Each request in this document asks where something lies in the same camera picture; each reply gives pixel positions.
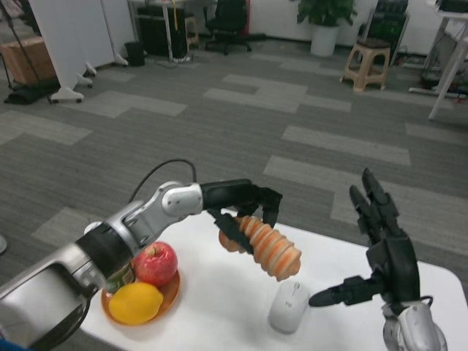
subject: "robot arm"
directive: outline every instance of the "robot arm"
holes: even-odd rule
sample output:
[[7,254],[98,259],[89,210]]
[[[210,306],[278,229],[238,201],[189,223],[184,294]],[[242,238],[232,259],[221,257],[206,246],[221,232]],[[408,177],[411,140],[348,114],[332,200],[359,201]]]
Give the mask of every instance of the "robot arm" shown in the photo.
[[364,170],[362,179],[369,201],[354,185],[350,197],[359,215],[359,229],[369,237],[366,255],[371,277],[345,279],[343,284],[312,296],[309,305],[343,302],[349,306],[380,294],[386,302],[382,308],[383,336],[389,351],[446,350],[444,334],[432,320],[432,298],[420,296],[418,261],[410,237],[398,226],[395,203],[369,169]]
[[79,327],[91,297],[105,280],[138,256],[168,226],[208,210],[220,228],[239,244],[238,226],[221,209],[235,206],[245,216],[261,205],[263,217],[276,223],[277,192],[249,180],[209,184],[168,182],[147,202],[134,201],[41,262],[0,287],[0,339],[35,350],[49,350]]

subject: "apple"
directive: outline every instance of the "apple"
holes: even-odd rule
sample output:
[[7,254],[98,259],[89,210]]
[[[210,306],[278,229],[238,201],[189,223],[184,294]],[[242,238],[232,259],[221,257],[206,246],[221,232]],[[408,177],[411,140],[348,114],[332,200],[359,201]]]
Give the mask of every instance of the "apple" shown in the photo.
[[161,287],[173,278],[177,264],[174,249],[162,241],[155,241],[138,255],[134,261],[134,268],[141,282]]

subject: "cardboard box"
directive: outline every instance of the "cardboard box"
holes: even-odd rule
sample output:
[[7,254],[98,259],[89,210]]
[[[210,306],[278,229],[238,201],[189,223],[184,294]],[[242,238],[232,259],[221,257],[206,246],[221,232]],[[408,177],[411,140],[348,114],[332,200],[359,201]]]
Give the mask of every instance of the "cardboard box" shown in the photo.
[[[34,37],[21,40],[28,57],[39,75],[40,80],[50,80],[56,78],[56,71],[50,60],[49,52],[45,47],[44,39]],[[27,86],[37,85],[37,78],[28,63],[18,42],[10,42],[0,47],[5,64],[12,73],[16,82]]]

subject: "white flower pot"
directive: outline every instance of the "white flower pot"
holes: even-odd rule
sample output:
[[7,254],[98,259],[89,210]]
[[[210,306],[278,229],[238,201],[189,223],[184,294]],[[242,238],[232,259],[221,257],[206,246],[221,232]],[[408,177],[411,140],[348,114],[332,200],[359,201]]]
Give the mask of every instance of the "white flower pot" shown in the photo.
[[310,47],[311,54],[321,57],[332,56],[335,51],[338,33],[339,26],[327,27],[314,24],[312,28],[312,45]]

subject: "lemon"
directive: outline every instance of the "lemon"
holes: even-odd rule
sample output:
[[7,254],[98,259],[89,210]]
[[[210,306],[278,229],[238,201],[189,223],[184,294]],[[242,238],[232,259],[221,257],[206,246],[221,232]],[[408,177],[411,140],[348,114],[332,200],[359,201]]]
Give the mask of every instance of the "lemon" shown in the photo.
[[128,325],[148,322],[157,315],[164,296],[153,285],[143,282],[121,287],[109,301],[109,312]]

